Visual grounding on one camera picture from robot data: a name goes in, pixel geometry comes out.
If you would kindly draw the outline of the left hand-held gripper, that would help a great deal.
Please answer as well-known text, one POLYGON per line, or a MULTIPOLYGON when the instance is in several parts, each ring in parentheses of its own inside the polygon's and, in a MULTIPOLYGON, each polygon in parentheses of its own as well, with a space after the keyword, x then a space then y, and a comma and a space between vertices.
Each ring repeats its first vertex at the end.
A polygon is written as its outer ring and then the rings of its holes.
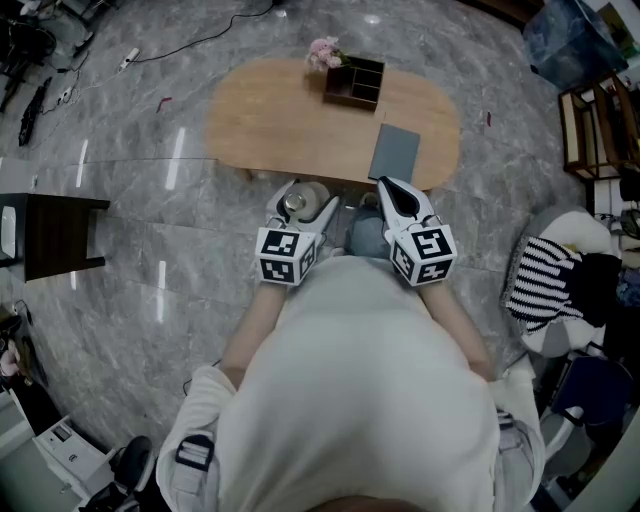
POLYGON ((327 199, 311 220, 294 221, 285 209, 284 198, 299 182, 298 178, 290 180, 267 202, 266 224, 258 231, 255 248, 261 281, 299 286, 317 263, 339 197, 327 199))

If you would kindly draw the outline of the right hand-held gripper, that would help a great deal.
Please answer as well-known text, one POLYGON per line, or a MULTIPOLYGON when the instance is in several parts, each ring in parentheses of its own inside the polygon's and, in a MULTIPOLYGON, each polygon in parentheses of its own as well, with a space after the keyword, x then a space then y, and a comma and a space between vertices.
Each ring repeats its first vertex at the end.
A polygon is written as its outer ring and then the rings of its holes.
POLYGON ((377 191, 395 270, 410 286, 445 280, 458 252, 450 226, 432 214, 427 195, 389 176, 378 180, 377 191))

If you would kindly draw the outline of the grey notebook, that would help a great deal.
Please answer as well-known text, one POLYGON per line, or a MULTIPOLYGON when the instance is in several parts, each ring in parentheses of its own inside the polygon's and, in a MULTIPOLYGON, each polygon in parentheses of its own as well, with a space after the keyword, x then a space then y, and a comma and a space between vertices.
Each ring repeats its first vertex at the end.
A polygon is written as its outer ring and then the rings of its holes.
POLYGON ((393 125, 382 124, 374 148, 368 178, 391 177, 410 183, 421 137, 393 125))

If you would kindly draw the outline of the wooden oval coffee table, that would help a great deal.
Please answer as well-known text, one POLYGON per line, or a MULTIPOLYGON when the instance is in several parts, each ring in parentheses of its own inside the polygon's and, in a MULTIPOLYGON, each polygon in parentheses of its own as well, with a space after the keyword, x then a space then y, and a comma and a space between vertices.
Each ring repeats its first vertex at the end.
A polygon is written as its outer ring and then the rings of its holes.
POLYGON ((430 190, 456 171, 460 126, 456 108, 435 83, 387 70, 375 110, 327 103, 326 78, 301 59, 258 59, 217 85, 208 116, 212 158, 245 170, 368 183, 384 124, 419 134, 412 185, 430 190))

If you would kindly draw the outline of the white box device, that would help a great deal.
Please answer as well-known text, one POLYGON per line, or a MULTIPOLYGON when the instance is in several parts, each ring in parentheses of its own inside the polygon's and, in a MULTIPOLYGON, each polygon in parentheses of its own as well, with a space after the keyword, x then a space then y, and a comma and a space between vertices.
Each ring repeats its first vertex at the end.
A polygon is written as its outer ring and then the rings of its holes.
POLYGON ((110 461, 116 450, 104 451, 85 439, 64 416, 33 438, 47 467, 83 500, 89 500, 113 480, 110 461))

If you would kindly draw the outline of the person's blue jeans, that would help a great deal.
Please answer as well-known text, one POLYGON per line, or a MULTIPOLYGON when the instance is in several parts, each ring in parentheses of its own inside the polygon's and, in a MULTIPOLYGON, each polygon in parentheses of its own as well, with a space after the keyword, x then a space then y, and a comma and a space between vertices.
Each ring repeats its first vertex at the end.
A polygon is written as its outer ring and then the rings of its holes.
POLYGON ((380 211, 362 207, 355 213, 346 233, 346 253, 357 257, 386 260, 390 246, 383 234, 384 219, 380 211))

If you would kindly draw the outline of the pink flower bouquet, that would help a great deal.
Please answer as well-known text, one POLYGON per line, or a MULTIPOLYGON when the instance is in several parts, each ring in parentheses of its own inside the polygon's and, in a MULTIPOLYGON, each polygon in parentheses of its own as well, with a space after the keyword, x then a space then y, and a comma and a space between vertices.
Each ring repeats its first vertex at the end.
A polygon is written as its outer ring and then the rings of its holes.
POLYGON ((307 67, 313 72, 325 72, 350 65, 349 57, 338 46, 338 38, 327 36, 311 42, 306 57, 307 67))

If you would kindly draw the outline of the dark wooden side table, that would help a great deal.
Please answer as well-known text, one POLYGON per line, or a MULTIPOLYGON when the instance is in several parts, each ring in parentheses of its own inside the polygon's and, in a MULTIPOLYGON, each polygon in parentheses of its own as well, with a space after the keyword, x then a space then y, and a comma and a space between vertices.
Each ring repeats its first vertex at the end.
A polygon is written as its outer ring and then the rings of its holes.
POLYGON ((105 265, 88 256, 88 240, 90 214, 108 209, 108 200, 9 193, 0 194, 0 218, 4 206, 16 210, 16 254, 0 250, 0 269, 28 282, 105 265))

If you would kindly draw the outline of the black white striped blanket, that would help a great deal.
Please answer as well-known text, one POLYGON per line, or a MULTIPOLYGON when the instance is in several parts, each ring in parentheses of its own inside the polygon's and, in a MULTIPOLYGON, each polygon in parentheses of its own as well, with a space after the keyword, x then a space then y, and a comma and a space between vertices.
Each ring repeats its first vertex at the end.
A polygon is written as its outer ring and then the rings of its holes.
POLYGON ((582 265, 581 253, 528 236, 516 248, 501 303, 527 334, 551 323, 582 319, 584 313, 572 299, 582 265))

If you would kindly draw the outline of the person's right forearm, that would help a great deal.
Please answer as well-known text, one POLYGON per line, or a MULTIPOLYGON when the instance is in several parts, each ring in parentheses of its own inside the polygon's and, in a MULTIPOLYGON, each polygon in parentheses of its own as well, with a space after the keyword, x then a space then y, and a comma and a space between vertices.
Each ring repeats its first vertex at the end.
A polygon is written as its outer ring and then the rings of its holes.
POLYGON ((485 341, 446 281, 426 284, 417 289, 431 317, 457 343, 469 368, 487 382, 495 379, 494 365, 485 341))

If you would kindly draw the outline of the white grey round chair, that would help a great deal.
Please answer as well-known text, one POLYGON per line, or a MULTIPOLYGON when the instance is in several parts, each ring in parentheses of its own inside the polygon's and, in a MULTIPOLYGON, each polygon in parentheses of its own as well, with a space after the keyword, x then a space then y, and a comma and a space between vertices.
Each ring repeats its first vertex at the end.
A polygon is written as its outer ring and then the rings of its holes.
MULTIPOLYGON (((609 230, 582 208, 548 208, 527 226, 520 241, 528 236, 551 240, 581 254, 600 253, 619 258, 612 247, 609 230)), ((527 334, 520 329, 515 319, 514 321, 527 349, 547 358, 584 349, 591 342, 602 342, 607 324, 606 322, 604 326, 595 328, 583 319, 568 319, 551 323, 541 331, 527 334)))

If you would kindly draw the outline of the person's white shirt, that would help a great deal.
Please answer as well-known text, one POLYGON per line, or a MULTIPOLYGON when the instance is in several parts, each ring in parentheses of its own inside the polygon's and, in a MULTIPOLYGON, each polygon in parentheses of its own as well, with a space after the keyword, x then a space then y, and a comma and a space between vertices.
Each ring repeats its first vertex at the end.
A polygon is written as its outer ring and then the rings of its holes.
POLYGON ((238 389, 221 361, 193 374, 156 465, 171 512, 524 512, 532 367, 485 381, 418 288, 355 256, 286 288, 238 389))

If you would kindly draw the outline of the small glass candle jar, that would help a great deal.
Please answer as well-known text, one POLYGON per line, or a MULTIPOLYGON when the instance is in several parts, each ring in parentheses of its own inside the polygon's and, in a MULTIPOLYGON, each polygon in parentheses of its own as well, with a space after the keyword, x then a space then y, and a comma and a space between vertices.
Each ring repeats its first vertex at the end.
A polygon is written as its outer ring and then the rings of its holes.
POLYGON ((296 182, 284 193, 284 210, 295 221, 310 222, 330 199, 328 188, 319 182, 296 182))

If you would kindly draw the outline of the wooden frame shelf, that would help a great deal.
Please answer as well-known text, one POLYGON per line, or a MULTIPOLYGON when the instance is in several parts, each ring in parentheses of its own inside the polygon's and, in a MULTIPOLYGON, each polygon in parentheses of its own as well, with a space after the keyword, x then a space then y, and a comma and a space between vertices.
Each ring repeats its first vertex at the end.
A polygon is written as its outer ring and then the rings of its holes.
POLYGON ((640 91, 615 73, 558 96, 564 171, 581 181, 640 173, 640 91))

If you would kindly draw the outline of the navy blue chair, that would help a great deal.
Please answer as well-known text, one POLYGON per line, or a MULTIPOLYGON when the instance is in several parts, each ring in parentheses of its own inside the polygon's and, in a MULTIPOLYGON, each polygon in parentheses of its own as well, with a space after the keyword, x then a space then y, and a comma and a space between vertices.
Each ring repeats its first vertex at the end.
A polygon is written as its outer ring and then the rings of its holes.
POLYGON ((551 411, 563 414, 580 408, 580 420, 591 426, 620 420, 633 389, 631 374, 618 362, 596 356, 578 356, 551 404, 551 411))

